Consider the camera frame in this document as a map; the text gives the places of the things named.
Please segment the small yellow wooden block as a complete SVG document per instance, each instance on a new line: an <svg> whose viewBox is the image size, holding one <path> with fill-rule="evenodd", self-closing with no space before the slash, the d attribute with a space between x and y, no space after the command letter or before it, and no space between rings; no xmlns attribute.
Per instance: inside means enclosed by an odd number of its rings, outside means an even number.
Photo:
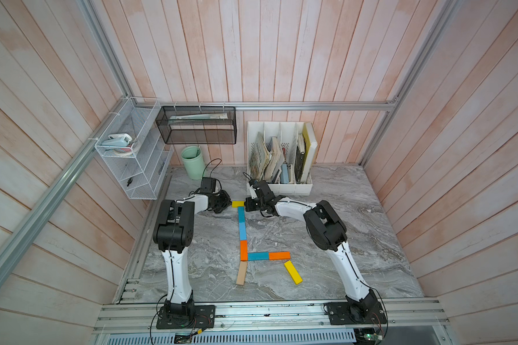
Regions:
<svg viewBox="0 0 518 345"><path fill-rule="evenodd" d="M245 206L245 202L244 201L233 201L232 202L232 207L233 208L239 208L239 207L244 207Z"/></svg>

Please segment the teal wooden block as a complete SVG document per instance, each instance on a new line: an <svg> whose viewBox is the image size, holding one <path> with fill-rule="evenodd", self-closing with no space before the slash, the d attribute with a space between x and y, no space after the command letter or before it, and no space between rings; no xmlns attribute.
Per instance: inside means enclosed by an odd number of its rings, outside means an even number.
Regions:
<svg viewBox="0 0 518 345"><path fill-rule="evenodd" d="M245 222L245 209L243 206L240 206L237 208L238 212L238 222L240 224L243 224Z"/></svg>
<svg viewBox="0 0 518 345"><path fill-rule="evenodd" d="M247 253L247 260L248 261L269 260L269 253L268 252L249 252L249 253Z"/></svg>

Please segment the light blue wooden block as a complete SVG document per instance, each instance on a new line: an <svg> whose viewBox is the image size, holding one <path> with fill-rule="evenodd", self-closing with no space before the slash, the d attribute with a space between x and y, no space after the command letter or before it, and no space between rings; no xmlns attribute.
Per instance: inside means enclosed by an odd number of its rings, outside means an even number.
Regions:
<svg viewBox="0 0 518 345"><path fill-rule="evenodd" d="M245 222L240 222L238 225L239 225L240 240L245 241L247 239Z"/></svg>

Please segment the orange wooden block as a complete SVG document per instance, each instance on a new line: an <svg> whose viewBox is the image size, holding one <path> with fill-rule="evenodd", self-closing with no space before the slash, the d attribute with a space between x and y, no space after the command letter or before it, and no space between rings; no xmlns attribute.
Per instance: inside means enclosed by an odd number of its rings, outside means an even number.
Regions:
<svg viewBox="0 0 518 345"><path fill-rule="evenodd" d="M242 262L248 261L247 240L240 241L240 260Z"/></svg>
<svg viewBox="0 0 518 345"><path fill-rule="evenodd" d="M269 252L268 259L269 260L290 260L291 253L290 252Z"/></svg>

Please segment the long yellow wooden block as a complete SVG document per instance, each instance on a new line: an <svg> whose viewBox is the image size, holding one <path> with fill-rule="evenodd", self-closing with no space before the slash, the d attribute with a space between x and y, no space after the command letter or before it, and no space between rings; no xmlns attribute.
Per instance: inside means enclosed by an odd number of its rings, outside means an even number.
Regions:
<svg viewBox="0 0 518 345"><path fill-rule="evenodd" d="M293 280L295 285L299 285L303 282L302 277L298 273L296 267L291 262L291 260L288 260L284 263L284 267L286 268L286 271L289 273L291 279Z"/></svg>

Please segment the natural wooden block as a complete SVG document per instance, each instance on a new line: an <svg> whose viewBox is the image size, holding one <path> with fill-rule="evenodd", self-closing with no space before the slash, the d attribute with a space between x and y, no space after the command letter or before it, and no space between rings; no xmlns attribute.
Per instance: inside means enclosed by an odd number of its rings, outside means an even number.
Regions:
<svg viewBox="0 0 518 345"><path fill-rule="evenodd" d="M236 281L237 285L245 284L245 277L246 277L246 273L247 273L247 264L248 264L248 262L246 262L246 261L241 261L239 264L238 273L237 273L237 281Z"/></svg>

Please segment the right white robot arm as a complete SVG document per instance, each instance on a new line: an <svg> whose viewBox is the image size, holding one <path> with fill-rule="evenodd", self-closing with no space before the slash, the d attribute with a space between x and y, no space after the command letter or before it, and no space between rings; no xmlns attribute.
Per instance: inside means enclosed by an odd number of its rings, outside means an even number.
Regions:
<svg viewBox="0 0 518 345"><path fill-rule="evenodd" d="M268 216L279 216L303 221L309 237L334 264L345 288L349 313L355 320L363 320L375 312L385 312L384 302L369 286L351 254L347 227L328 201L315 203L297 201L285 195L276 195L266 181L250 179L253 189L245 200L247 212L259 211Z"/></svg>

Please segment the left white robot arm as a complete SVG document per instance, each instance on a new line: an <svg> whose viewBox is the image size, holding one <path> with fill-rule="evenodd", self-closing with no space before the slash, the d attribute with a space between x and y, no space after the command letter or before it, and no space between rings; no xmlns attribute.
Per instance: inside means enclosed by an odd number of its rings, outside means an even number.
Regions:
<svg viewBox="0 0 518 345"><path fill-rule="evenodd" d="M165 262L168 292L161 317L182 323L195 317L193 290L188 276L188 248L194 236L194 216L203 211L219 214L231 204L229 194L216 178L205 177L189 196L161 202L153 230Z"/></svg>

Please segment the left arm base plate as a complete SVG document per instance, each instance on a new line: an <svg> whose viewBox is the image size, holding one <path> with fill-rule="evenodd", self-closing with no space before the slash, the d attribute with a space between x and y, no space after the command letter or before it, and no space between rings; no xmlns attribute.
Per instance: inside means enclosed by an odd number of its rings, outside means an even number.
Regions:
<svg viewBox="0 0 518 345"><path fill-rule="evenodd" d="M195 306L191 303L165 303L159 310L156 328L163 329L212 329L215 305Z"/></svg>

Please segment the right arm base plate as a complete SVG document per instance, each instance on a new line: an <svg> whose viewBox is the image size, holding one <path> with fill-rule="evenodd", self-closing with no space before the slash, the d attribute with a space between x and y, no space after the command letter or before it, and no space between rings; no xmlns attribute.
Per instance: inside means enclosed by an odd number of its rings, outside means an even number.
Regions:
<svg viewBox="0 0 518 345"><path fill-rule="evenodd" d="M351 302L325 303L325 313L331 325L387 324L385 310L378 301L371 305Z"/></svg>

